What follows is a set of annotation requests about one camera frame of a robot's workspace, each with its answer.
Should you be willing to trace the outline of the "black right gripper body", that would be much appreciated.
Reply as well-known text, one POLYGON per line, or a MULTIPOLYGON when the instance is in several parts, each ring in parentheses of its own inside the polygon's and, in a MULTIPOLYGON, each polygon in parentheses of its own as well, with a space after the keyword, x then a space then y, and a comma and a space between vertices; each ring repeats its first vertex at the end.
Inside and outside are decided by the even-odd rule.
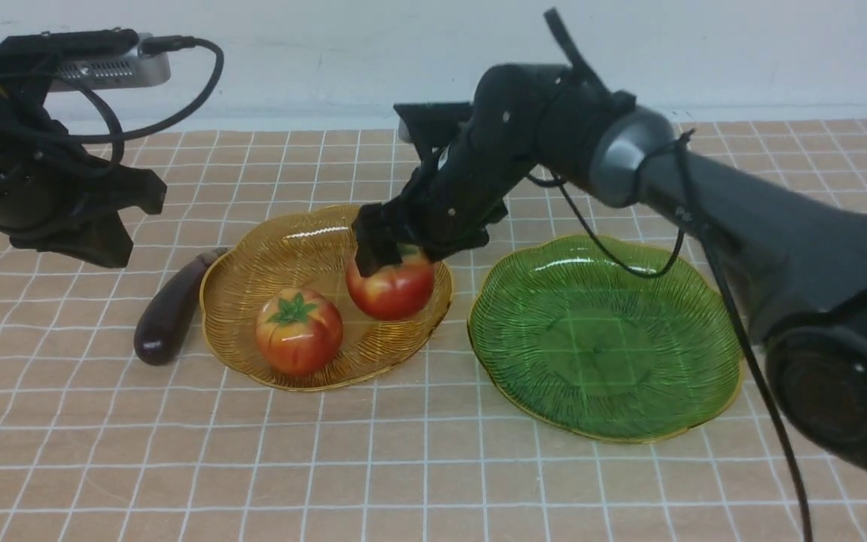
POLYGON ((477 148, 471 132, 462 128, 450 145, 421 161, 398 196, 373 203, 396 206, 398 243, 419 247, 429 260, 484 247, 486 225, 507 213, 503 161, 477 148))

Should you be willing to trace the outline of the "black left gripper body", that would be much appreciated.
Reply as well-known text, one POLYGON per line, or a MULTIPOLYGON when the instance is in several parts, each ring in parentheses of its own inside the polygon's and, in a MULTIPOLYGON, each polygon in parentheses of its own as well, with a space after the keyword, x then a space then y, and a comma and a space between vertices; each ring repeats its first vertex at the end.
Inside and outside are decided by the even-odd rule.
POLYGON ((56 143, 68 130, 45 112, 46 93, 12 90, 7 78, 0 76, 0 233, 17 249, 125 267, 133 240, 118 213, 161 213, 166 183, 150 169, 125 167, 123 143, 110 159, 56 143))

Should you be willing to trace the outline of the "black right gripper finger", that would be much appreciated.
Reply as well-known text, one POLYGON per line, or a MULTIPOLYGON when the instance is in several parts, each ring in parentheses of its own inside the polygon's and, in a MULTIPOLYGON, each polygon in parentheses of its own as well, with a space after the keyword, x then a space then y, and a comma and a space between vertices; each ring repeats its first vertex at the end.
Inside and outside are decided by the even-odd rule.
POLYGON ((403 263, 397 219, 395 205, 365 205, 358 210, 352 230, 357 240, 354 261, 361 277, 370 278, 383 267, 403 263))

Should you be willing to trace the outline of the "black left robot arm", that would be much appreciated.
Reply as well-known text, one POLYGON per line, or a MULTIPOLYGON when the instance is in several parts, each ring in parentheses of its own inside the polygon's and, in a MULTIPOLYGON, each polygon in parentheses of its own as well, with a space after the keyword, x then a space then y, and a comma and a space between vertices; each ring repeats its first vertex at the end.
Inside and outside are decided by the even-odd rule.
POLYGON ((159 214, 166 183, 124 166, 123 143, 109 159, 90 154, 44 109, 55 81, 43 65, 0 73, 0 233, 17 249, 124 268, 133 240, 120 212, 159 214))

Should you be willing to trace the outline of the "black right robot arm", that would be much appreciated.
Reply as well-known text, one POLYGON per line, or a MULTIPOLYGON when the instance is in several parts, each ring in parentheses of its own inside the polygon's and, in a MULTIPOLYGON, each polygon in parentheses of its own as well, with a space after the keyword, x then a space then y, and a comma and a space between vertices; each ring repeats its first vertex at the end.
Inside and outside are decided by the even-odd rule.
POLYGON ((566 65, 502 64, 469 104, 399 104, 421 165, 399 196, 354 221, 361 275, 478 249, 502 199, 537 165, 602 205, 646 205, 694 236, 766 350, 768 387, 788 421, 867 470, 867 214, 826 205, 702 157, 660 113, 566 65))

